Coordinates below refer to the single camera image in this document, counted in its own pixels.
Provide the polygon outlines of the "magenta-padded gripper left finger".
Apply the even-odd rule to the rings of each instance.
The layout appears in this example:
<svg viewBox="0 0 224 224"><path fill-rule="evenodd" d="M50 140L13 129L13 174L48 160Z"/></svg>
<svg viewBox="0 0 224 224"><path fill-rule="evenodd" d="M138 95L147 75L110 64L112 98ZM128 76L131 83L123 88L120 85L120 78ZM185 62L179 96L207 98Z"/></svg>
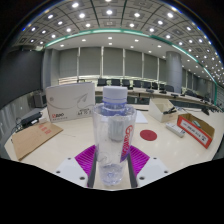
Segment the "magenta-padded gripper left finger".
<svg viewBox="0 0 224 224"><path fill-rule="evenodd" d="M96 174L95 146L66 158L54 172L55 175L84 188L92 188Z"/></svg>

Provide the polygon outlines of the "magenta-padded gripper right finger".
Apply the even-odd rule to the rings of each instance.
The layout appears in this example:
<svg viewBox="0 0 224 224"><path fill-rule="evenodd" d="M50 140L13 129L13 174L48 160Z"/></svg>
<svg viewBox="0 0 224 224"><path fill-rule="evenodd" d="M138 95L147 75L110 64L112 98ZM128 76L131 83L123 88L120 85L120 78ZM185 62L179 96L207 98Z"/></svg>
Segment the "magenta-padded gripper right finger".
<svg viewBox="0 0 224 224"><path fill-rule="evenodd" d="M146 186L170 174L158 157L150 157L134 146L130 147L128 168L132 188Z"/></svg>

